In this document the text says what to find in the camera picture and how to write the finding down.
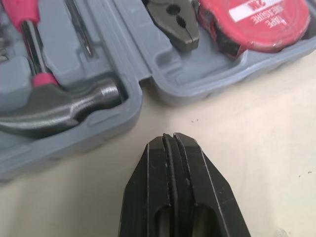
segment silver tool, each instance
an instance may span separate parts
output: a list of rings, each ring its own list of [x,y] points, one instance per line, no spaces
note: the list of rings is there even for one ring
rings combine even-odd
[[[0,130],[45,138],[78,126],[92,112],[116,107],[122,102],[112,78],[96,82],[87,90],[71,94],[54,84],[37,87],[26,106],[0,113]]]
[[[65,0],[65,4],[68,8],[72,23],[78,35],[80,44],[84,48],[86,56],[88,58],[94,58],[96,53],[92,40],[74,0]]]

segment screwdriver shaft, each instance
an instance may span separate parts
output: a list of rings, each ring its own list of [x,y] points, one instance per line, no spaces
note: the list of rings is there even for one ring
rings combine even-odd
[[[81,46],[84,48],[86,55],[89,58],[93,58],[95,56],[95,51],[92,40],[74,0],[65,0],[65,4],[70,13],[72,23],[78,35]]]

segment pliers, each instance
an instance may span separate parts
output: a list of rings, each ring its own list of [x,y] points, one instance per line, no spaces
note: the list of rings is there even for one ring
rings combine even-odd
[[[194,9],[188,0],[143,0],[154,24],[182,52],[198,47],[199,32]]]

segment white surface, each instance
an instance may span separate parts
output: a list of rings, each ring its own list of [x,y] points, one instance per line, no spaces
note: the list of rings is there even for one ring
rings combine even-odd
[[[182,108],[160,103],[145,85],[131,132],[0,187],[0,237],[117,237],[123,189],[162,132],[199,142],[253,237],[315,237],[315,61],[316,53]]]

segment molded plastic tray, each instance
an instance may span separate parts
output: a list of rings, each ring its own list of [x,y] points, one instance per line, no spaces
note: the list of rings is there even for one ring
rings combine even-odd
[[[198,49],[191,53],[177,51],[153,24],[141,0],[75,1],[98,58],[85,58],[63,0],[40,0],[39,31],[46,64],[70,91],[112,76],[124,87],[127,100],[116,108],[92,113],[76,128],[45,139],[32,140],[0,132],[0,182],[29,168],[97,147],[131,129],[141,110],[141,80],[150,79],[161,100],[180,106],[290,64],[316,49],[313,0],[306,0],[312,21],[300,42],[276,54],[246,51],[235,61],[221,54],[202,28]],[[0,111],[7,111],[25,105],[32,78],[23,39],[1,7],[0,22],[10,42],[7,46],[10,60],[0,64]]]

